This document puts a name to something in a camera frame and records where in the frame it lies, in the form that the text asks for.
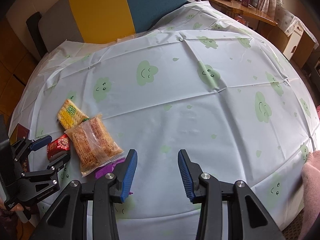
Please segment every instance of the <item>table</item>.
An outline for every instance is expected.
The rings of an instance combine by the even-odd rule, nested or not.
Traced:
[[[214,21],[212,15],[215,15],[215,10],[206,4],[193,3],[187,5],[188,10],[184,6],[177,9],[174,21],[159,25],[155,30],[167,33],[164,38],[144,35],[106,48],[94,44],[79,47],[71,41],[63,42],[59,46],[61,53],[57,49],[50,54],[52,58],[45,58],[38,66],[28,83],[33,92],[24,93],[12,115],[11,132],[19,122],[31,128],[29,138],[46,134],[57,138],[63,134],[57,123],[57,112],[67,94],[76,93],[75,104],[88,116],[103,114],[104,123],[116,143],[125,151],[137,150],[139,166],[132,184],[133,194],[122,208],[116,206],[118,211],[115,210],[119,218],[119,232],[124,234],[122,239],[162,240],[163,232],[170,230],[171,239],[194,240],[199,211],[194,210],[186,197],[179,168],[172,161],[182,147],[190,149],[191,161],[200,163],[204,171],[216,174],[217,179],[230,183],[242,179],[254,185],[257,197],[265,200],[268,212],[279,225],[288,224],[300,211],[303,189],[296,185],[304,163],[301,151],[304,152],[306,147],[307,152],[320,148],[320,141],[316,138],[320,127],[317,126],[319,121],[313,104],[308,106],[310,117],[297,97],[310,103],[312,99],[298,74],[291,71],[292,67],[278,50],[274,49],[274,57],[282,63],[283,70],[273,64],[276,60],[273,59],[274,54],[265,54],[268,44],[258,42],[261,39],[254,33],[256,42],[250,42],[250,49],[244,46],[248,45],[247,40],[234,39],[233,31],[241,27],[239,23],[230,19],[228,24],[234,28],[229,31],[208,31]],[[193,29],[195,21],[199,21],[197,18],[186,21],[190,18],[190,10],[202,10],[200,30],[184,31]],[[186,34],[183,39],[201,38],[208,34],[213,40],[209,46],[195,40],[189,42],[190,47],[185,46],[185,42],[177,42],[177,37],[171,35],[173,28],[175,31],[182,29],[181,33]],[[215,79],[209,82],[202,77],[205,76],[204,70],[201,70],[197,57],[190,57],[190,49],[200,56],[201,68],[206,64],[205,72],[210,73],[207,77]],[[127,52],[120,55],[119,52],[125,50]],[[88,57],[77,60],[79,55]],[[99,64],[90,67],[92,59],[101,57],[103,60]],[[143,75],[146,71],[144,66],[149,66],[150,71],[147,71],[152,76]],[[276,74],[279,81],[290,80],[290,86],[285,87],[283,82],[278,84],[284,90],[282,96],[279,96],[282,90],[263,85],[269,77],[265,72]],[[112,87],[107,92],[102,90],[98,101],[92,92],[96,91],[95,84],[100,84],[101,78],[112,82]],[[141,82],[142,78],[148,78],[149,82]],[[255,96],[261,86],[263,94]],[[260,110],[255,111],[255,108],[259,109],[260,98],[266,100],[263,114]],[[306,118],[308,123],[300,121]],[[309,132],[308,125],[316,127],[314,133]],[[241,138],[240,146],[237,137]],[[30,169],[46,168],[45,147],[31,154]],[[59,174],[61,188],[74,179],[83,182],[90,179],[81,177],[79,159],[73,147],[71,155],[63,178]],[[271,192],[273,187],[280,187],[279,195]],[[165,205],[164,192],[169,196]],[[42,214],[53,200],[54,196],[38,204]],[[91,223],[92,219],[88,217],[89,229],[92,228]],[[146,237],[141,236],[140,232],[144,231],[148,232]]]
[[[271,17],[269,17],[268,15],[264,14],[263,12],[259,11],[256,8],[252,8],[252,7],[245,7],[243,5],[241,5],[240,2],[236,1],[236,0],[208,0],[211,4],[214,3],[220,7],[223,7],[229,11],[231,11],[231,13],[236,13],[236,14],[240,14],[240,15],[244,15],[247,17],[251,17],[254,19],[257,19],[259,21],[268,23],[272,26],[277,26],[277,22],[275,22]]]

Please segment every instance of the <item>yellow biscuit package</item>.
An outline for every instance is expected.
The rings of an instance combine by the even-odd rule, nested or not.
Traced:
[[[76,107],[70,99],[64,102],[58,112],[58,120],[66,130],[81,124],[87,118],[89,117]]]

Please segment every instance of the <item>plastic snack bag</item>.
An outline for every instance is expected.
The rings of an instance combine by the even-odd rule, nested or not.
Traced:
[[[65,133],[73,141],[78,153],[83,177],[123,152],[102,123],[101,115],[86,120]]]

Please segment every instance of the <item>human hand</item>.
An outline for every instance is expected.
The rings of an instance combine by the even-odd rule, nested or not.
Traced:
[[[1,198],[0,198],[0,208],[7,210]],[[10,211],[23,211],[23,210],[24,210],[23,206],[21,204],[17,204]]]

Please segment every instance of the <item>red candy wrapper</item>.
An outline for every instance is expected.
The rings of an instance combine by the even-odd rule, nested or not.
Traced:
[[[70,139],[68,135],[64,134],[47,145],[48,160],[58,152],[68,150],[70,150]]]

